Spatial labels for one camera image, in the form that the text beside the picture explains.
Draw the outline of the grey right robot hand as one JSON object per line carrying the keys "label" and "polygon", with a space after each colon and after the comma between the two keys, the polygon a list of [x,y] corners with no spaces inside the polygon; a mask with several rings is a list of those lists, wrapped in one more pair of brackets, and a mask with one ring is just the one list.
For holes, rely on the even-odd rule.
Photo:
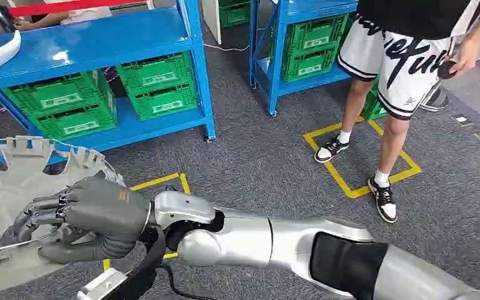
{"label": "grey right robot hand", "polygon": [[121,259],[133,250],[146,226],[155,222],[152,210],[151,200],[116,182],[91,176],[56,194],[34,198],[16,217],[13,229],[21,242],[30,240],[41,225],[66,223],[96,235],[89,242],[41,246],[39,256],[54,263]]}

